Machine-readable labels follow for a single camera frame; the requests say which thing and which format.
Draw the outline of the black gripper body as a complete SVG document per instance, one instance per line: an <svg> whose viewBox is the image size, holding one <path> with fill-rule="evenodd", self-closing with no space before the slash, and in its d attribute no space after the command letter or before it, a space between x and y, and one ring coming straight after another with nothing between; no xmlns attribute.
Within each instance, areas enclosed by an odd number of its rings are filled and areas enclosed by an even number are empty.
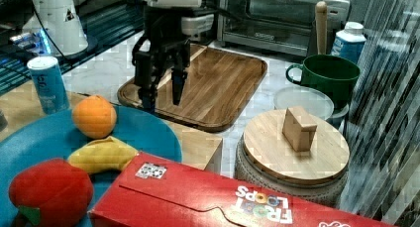
<svg viewBox="0 0 420 227"><path fill-rule="evenodd" d="M135 84L140 86L142 75L164 74L182 60L189 66L189 40L181 31L182 10L144 9L144 34L132 50L132 64L136 67Z"/></svg>

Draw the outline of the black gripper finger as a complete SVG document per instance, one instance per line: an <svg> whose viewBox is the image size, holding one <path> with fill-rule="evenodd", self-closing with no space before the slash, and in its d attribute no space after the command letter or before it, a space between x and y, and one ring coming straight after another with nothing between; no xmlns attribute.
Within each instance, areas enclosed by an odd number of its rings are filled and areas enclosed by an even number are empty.
<svg viewBox="0 0 420 227"><path fill-rule="evenodd" d="M171 80L172 80L172 103L178 105L181 100L183 87L187 78L187 71L182 60L177 61L172 69Z"/></svg>
<svg viewBox="0 0 420 227"><path fill-rule="evenodd" d="M149 113L156 110L156 99L158 96L158 84L162 79L162 74L142 75L140 77L139 98L142 101L143 109Z"/></svg>

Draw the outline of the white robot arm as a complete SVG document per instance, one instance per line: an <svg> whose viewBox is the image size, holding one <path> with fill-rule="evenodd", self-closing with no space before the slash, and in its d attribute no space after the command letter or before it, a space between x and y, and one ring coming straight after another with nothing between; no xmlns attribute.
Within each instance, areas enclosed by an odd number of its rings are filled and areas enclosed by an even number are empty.
<svg viewBox="0 0 420 227"><path fill-rule="evenodd" d="M144 7L144 33L132 50L135 84L142 107L156 109L158 84L170 70L172 103L180 102L186 69L190 66L190 39L209 31L214 12L203 0L140 0Z"/></svg>

